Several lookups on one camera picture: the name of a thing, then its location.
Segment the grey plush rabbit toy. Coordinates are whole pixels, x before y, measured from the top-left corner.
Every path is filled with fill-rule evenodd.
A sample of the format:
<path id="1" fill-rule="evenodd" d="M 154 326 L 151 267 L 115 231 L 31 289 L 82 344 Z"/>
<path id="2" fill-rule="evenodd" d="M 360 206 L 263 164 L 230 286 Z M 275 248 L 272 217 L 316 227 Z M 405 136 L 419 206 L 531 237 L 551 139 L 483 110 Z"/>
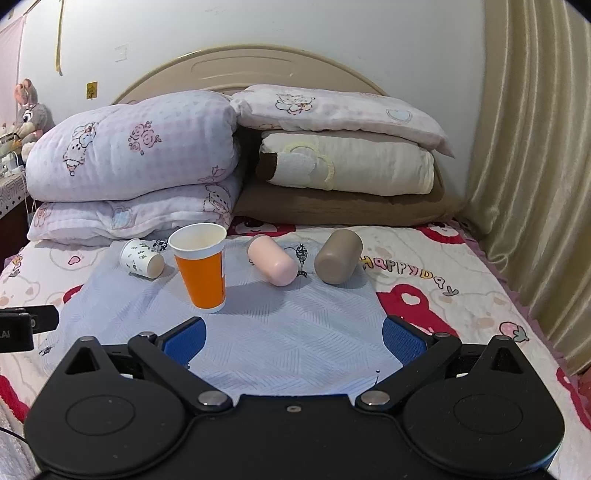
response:
<path id="1" fill-rule="evenodd" d="M 15 86 L 14 98 L 18 104 L 16 133 L 20 155 L 27 162 L 36 142 L 54 126 L 54 122 L 50 110 L 39 102 L 37 90 L 30 79 L 25 78 Z"/>

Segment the beige curtain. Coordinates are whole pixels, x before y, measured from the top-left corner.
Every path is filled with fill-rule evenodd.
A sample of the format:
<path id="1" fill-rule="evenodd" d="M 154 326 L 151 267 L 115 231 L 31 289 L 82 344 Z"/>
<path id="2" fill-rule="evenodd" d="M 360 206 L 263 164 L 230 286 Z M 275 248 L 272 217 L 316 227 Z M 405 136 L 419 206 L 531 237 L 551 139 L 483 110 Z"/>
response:
<path id="1" fill-rule="evenodd" d="M 464 209 L 570 373 L 590 365 L 590 24 L 565 1 L 489 1 Z"/>

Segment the white wall socket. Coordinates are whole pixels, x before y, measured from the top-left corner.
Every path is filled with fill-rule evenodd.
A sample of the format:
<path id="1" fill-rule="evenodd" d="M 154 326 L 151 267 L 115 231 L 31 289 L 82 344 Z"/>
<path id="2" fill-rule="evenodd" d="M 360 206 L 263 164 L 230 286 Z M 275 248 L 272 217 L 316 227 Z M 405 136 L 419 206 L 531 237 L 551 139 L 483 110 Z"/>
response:
<path id="1" fill-rule="evenodd" d="M 128 53 L 128 46 L 127 45 L 120 45 L 114 49 L 115 52 L 115 61 L 122 62 L 127 59 Z"/>

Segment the cream embroidered pillow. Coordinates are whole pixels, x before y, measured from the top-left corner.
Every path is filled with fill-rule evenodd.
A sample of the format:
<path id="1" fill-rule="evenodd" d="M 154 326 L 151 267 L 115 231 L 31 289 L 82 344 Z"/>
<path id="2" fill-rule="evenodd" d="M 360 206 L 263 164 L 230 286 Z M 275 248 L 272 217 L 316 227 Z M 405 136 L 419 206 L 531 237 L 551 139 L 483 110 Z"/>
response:
<path id="1" fill-rule="evenodd" d="M 355 132 L 266 132 L 256 176 L 276 186 L 391 197 L 426 195 L 435 159 L 414 142 Z"/>

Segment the pink cartoon top pillow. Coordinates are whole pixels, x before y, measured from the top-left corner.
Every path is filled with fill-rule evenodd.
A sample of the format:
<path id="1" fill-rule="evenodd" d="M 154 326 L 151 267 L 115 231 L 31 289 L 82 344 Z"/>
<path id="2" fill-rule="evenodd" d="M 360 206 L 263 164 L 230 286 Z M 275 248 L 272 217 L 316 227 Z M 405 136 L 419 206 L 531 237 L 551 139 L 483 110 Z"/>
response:
<path id="1" fill-rule="evenodd" d="M 238 123 L 256 130 L 362 131 L 455 156 L 448 135 L 433 117 L 389 96 L 256 84 L 233 94 L 230 104 Z"/>

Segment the taupe plastic cup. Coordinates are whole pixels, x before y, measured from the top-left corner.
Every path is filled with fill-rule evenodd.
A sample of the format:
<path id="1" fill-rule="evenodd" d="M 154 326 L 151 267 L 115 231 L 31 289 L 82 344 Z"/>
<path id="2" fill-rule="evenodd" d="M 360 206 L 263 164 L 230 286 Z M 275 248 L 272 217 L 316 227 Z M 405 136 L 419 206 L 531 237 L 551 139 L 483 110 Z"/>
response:
<path id="1" fill-rule="evenodd" d="M 315 257 L 315 272 L 325 283 L 345 283 L 353 275 L 362 251 L 363 241 L 356 232 L 335 230 Z"/>

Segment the brown pillow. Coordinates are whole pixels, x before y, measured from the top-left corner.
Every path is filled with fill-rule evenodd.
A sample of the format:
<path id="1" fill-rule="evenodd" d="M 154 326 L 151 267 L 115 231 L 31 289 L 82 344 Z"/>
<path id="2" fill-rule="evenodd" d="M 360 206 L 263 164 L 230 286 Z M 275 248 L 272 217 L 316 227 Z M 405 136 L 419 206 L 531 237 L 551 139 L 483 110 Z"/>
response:
<path id="1" fill-rule="evenodd" d="M 267 182 L 245 186 L 233 208 L 236 217 L 266 223 L 410 227 L 445 221 L 459 204 L 440 182 L 427 195 L 382 197 L 370 194 L 297 189 Z"/>

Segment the cartoon print bed sheet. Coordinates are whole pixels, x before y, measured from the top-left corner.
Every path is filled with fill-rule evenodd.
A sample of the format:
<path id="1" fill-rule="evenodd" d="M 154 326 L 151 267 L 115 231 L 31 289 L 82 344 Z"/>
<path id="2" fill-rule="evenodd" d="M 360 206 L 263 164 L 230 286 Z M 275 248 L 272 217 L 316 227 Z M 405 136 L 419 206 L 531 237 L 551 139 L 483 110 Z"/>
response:
<path id="1" fill-rule="evenodd" d="M 433 316 L 415 320 L 427 333 L 455 332 L 467 343 L 495 334 L 514 338 L 553 394 L 565 419 L 565 439 L 550 471 L 558 479 L 590 476 L 590 416 L 575 378 L 546 341 L 536 321 L 508 290 L 477 242 L 456 223 L 415 228 L 356 226 L 363 240 L 361 265 L 386 305 L 391 290 L 411 286 L 409 301 L 427 301 Z M 53 304 L 63 307 L 82 287 L 107 251 L 92 247 L 32 242 L 3 262 L 4 307 Z"/>

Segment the white floral paper cup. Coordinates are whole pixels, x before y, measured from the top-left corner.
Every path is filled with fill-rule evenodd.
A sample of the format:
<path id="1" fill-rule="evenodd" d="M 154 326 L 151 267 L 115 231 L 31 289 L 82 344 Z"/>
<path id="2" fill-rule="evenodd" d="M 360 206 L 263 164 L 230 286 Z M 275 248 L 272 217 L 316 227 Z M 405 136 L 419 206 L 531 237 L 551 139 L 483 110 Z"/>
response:
<path id="1" fill-rule="evenodd" d="M 121 249 L 119 265 L 129 274 L 153 280 L 163 272 L 165 262 L 149 241 L 131 239 Z"/>

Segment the light grey patterned mat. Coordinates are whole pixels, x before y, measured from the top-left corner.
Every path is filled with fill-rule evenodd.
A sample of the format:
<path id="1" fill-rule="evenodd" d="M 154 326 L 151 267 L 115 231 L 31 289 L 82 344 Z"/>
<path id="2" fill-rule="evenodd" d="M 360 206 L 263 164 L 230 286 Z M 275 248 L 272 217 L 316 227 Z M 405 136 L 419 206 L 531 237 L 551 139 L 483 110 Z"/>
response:
<path id="1" fill-rule="evenodd" d="M 386 313 L 362 268 L 345 284 L 325 284 L 314 267 L 321 244 L 288 234 L 279 244 L 304 272 L 279 288 L 249 262 L 249 243 L 246 237 L 226 243 L 225 305 L 204 314 L 204 339 L 182 362 L 191 373 L 232 398 L 356 396 L 401 368 L 384 345 Z M 82 336 L 123 344 L 142 331 L 162 334 L 197 314 L 170 250 L 155 280 L 125 272 L 121 250 L 121 243 L 111 245 L 62 309 L 57 330 L 40 347 L 45 373 Z"/>

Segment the pink tumbler with grey lid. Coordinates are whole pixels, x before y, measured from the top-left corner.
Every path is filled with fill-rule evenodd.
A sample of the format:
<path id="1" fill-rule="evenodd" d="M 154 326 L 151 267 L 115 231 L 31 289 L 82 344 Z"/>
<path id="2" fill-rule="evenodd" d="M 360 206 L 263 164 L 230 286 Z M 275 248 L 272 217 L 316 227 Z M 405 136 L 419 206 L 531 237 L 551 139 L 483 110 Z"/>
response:
<path id="1" fill-rule="evenodd" d="M 253 238 L 247 247 L 247 255 L 263 277 L 274 286 L 290 285 L 297 277 L 297 263 L 269 236 Z"/>

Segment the beige wooden headboard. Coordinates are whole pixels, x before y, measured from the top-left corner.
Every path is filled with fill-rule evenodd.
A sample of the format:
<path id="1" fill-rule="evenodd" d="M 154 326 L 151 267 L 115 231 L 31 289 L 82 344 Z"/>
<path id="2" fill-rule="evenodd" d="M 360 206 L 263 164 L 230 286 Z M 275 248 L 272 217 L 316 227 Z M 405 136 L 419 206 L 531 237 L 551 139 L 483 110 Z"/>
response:
<path id="1" fill-rule="evenodd" d="M 194 51 L 153 69 L 115 100 L 133 104 L 154 96 L 209 90 L 231 95 L 253 84 L 384 95 L 352 68 L 315 53 L 276 45 L 229 45 Z"/>

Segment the orange paper cup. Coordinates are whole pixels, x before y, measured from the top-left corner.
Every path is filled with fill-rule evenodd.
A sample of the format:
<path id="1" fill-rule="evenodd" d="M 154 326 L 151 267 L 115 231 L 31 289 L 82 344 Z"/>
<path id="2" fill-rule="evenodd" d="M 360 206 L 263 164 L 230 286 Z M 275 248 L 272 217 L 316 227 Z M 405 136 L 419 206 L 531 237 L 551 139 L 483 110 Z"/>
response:
<path id="1" fill-rule="evenodd" d="M 226 299 L 224 246 L 226 229 L 214 223 L 197 223 L 169 236 L 177 268 L 191 302 L 205 313 L 221 310 Z"/>

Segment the pink folded quilt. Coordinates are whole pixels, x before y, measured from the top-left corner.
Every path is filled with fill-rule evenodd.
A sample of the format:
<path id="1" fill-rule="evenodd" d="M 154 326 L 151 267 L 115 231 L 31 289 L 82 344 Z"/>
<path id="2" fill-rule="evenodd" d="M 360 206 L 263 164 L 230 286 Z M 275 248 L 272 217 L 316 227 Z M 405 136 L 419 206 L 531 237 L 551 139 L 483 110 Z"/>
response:
<path id="1" fill-rule="evenodd" d="M 73 115 L 26 161 L 39 202 L 30 241 L 98 245 L 228 227 L 238 200 L 236 114 L 228 97 L 184 91 Z"/>

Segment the yellow wall sticker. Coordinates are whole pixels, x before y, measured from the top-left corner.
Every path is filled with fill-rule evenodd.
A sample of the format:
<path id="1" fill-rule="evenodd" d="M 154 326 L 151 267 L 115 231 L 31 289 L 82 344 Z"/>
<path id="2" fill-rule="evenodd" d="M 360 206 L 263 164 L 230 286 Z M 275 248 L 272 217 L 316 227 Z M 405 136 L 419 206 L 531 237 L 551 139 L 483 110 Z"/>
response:
<path id="1" fill-rule="evenodd" d="M 86 84 L 86 98 L 94 99 L 97 97 L 98 82 L 93 81 Z"/>

